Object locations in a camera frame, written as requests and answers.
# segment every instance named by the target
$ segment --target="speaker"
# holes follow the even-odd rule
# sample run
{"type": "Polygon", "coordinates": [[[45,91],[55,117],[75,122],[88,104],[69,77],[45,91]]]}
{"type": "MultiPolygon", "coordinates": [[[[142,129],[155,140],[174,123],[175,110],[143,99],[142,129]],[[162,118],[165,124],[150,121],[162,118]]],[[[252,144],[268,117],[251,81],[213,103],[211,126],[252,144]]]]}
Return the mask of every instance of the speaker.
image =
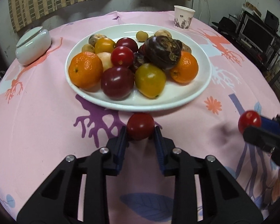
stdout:
{"type": "Polygon", "coordinates": [[[267,11],[267,15],[265,17],[265,24],[268,25],[273,31],[277,31],[279,27],[279,18],[277,18],[270,11],[267,11]]]}

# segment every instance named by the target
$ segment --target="paper cup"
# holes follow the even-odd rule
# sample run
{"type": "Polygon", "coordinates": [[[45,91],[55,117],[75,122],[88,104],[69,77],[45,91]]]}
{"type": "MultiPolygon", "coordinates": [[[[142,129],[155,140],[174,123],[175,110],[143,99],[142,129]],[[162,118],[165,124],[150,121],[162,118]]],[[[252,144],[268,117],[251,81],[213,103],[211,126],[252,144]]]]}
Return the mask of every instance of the paper cup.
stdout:
{"type": "Polygon", "coordinates": [[[182,6],[174,6],[174,26],[188,29],[193,19],[195,10],[182,6]]]}

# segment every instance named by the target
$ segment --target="mandarin orange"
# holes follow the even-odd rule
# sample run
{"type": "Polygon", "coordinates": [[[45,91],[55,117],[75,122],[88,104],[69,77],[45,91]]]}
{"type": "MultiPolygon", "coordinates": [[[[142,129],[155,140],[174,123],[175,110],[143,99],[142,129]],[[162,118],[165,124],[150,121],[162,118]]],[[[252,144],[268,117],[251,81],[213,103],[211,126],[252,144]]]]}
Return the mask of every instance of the mandarin orange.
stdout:
{"type": "Polygon", "coordinates": [[[182,51],[180,60],[170,69],[170,76],[178,83],[189,83],[197,76],[198,69],[195,57],[189,52],[182,51]]]}
{"type": "Polygon", "coordinates": [[[95,86],[103,75],[101,59],[92,52],[81,52],[71,61],[68,75],[73,84],[82,89],[95,86]]]}

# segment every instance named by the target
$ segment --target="monitor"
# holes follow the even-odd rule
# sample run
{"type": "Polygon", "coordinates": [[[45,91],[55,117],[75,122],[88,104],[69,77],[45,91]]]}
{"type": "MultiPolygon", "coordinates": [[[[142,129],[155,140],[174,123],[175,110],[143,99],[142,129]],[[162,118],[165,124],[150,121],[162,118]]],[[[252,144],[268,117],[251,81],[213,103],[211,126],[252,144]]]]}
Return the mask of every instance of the monitor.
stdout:
{"type": "Polygon", "coordinates": [[[266,53],[267,48],[274,38],[269,32],[251,19],[247,20],[242,34],[258,46],[264,53],[266,53]]]}

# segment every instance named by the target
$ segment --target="pink tablecloth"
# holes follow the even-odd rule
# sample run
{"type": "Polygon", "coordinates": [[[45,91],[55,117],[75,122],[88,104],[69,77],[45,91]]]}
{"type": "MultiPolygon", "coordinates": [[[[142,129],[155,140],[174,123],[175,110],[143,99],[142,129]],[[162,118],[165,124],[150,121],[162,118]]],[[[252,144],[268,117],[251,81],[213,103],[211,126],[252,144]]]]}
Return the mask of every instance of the pink tablecloth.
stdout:
{"type": "MultiPolygon", "coordinates": [[[[74,45],[112,25],[174,29],[173,20],[173,12],[113,12],[69,23],[50,31],[52,46],[37,62],[26,68],[12,63],[0,84],[0,202],[14,218],[66,155],[90,155],[131,116],[87,102],[69,87],[64,64],[74,45]]],[[[259,70],[209,26],[194,19],[185,33],[210,57],[211,83],[189,104],[152,115],[176,146],[201,158],[215,155],[262,207],[270,202],[278,169],[267,154],[244,142],[237,122],[249,109],[272,118],[280,114],[280,104],[259,70]]],[[[174,180],[161,175],[151,142],[131,144],[121,174],[107,178],[107,185],[111,223],[170,221],[174,180]],[[164,201],[169,207],[141,200],[164,201]]]]}

